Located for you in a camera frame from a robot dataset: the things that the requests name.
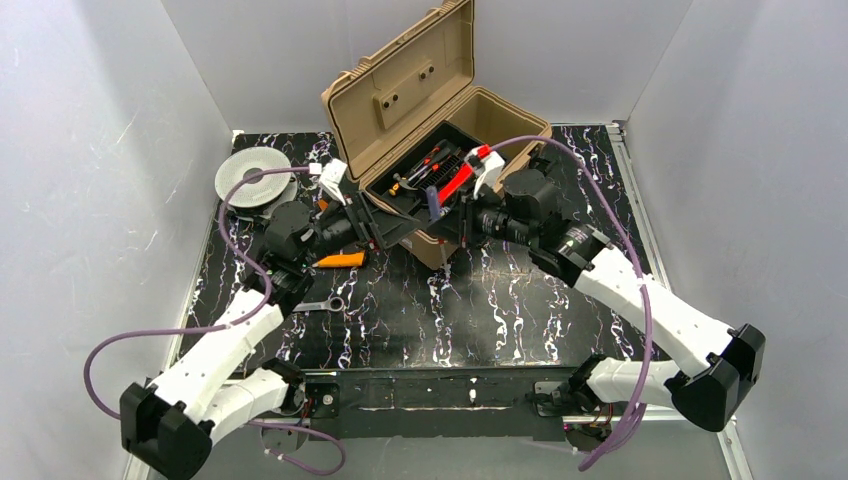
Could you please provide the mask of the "orange utility knife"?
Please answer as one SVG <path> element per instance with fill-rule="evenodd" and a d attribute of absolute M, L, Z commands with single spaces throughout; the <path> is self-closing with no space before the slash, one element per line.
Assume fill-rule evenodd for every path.
<path fill-rule="evenodd" d="M 364 265 L 365 260 L 366 253 L 364 251 L 341 253 L 328 255 L 316 261 L 313 267 L 318 269 L 358 268 Z"/>

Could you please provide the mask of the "small black hammer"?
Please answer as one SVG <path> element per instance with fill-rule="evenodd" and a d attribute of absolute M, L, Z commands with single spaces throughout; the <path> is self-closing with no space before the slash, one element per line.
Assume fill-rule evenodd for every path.
<path fill-rule="evenodd" d="M 395 174 L 392 175 L 392 178 L 395 181 L 395 183 L 396 182 L 400 183 L 400 189 L 401 188 L 404 188 L 404 189 L 407 189 L 407 190 L 415 189 L 415 186 L 414 186 L 415 182 L 423 179 L 429 172 L 433 171 L 434 168 L 438 166 L 438 164 L 434 165 L 433 168 L 431 170 L 429 170 L 424 176 L 419 177 L 415 173 L 415 169 L 418 166 L 418 164 L 413 167 L 413 169 L 408 173 L 407 176 L 403 176 L 399 173 L 395 173 Z"/>

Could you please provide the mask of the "red black utility knife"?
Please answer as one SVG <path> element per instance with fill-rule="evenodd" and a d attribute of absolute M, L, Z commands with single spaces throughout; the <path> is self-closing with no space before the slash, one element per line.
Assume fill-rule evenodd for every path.
<path fill-rule="evenodd" d="M 450 181 L 438 191 L 438 201 L 440 205 L 445 205 L 450 197 L 454 195 L 461 187 L 463 187 L 474 176 L 472 167 L 464 163 Z"/>

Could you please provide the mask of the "red needle nose pliers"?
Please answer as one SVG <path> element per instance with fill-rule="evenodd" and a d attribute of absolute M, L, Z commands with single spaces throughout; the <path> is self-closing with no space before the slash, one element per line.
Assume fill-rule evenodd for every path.
<path fill-rule="evenodd" d="M 450 150 L 453 144 L 446 139 L 439 141 L 433 149 L 425 155 L 425 157 L 419 162 L 418 166 L 415 169 L 415 173 L 422 177 L 429 170 L 433 168 L 434 165 L 441 162 L 444 158 L 446 158 L 450 154 Z"/>

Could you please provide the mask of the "tan plastic tool box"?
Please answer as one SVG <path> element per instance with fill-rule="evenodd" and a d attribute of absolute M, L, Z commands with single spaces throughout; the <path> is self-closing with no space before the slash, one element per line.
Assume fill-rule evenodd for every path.
<path fill-rule="evenodd" d="M 445 1 L 376 53 L 361 58 L 322 94 L 347 172 L 342 193 L 367 195 L 367 188 L 419 141 L 448 121 L 483 144 L 530 135 L 524 144 L 502 147 L 510 160 L 505 174 L 524 168 L 540 143 L 552 135 L 538 115 L 477 86 L 475 4 Z M 441 264 L 438 239 L 416 231 L 403 246 L 426 267 Z"/>

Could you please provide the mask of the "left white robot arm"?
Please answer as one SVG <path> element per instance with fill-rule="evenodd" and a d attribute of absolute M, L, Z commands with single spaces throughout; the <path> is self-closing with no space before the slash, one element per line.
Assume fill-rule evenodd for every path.
<path fill-rule="evenodd" d="M 281 408 L 304 381 L 298 367 L 270 360 L 233 386 L 227 381 L 256 345 L 277 329 L 313 285 L 316 260 L 351 244 L 386 249 L 418 230 L 420 220 L 392 213 L 357 193 L 314 214 L 300 201 L 278 206 L 264 230 L 266 265 L 197 343 L 119 400 L 122 445 L 167 479 L 190 479 L 213 446 L 265 412 Z"/>

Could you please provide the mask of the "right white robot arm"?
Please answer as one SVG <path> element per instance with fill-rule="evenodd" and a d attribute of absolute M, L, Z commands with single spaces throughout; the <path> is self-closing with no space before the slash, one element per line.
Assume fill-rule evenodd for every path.
<path fill-rule="evenodd" d="M 669 357 L 619 361 L 593 355 L 558 392 L 540 395 L 545 404 L 591 411 L 635 398 L 673 408 L 695 426 L 719 432 L 757 383 L 766 346 L 759 329 L 714 319 L 642 272 L 601 231 L 564 215 L 555 186 L 542 173 L 515 172 L 497 195 L 462 168 L 426 198 L 440 216 L 432 232 L 462 245 L 496 239 L 527 247 L 537 268 L 641 331 L 645 354 L 658 346 Z"/>

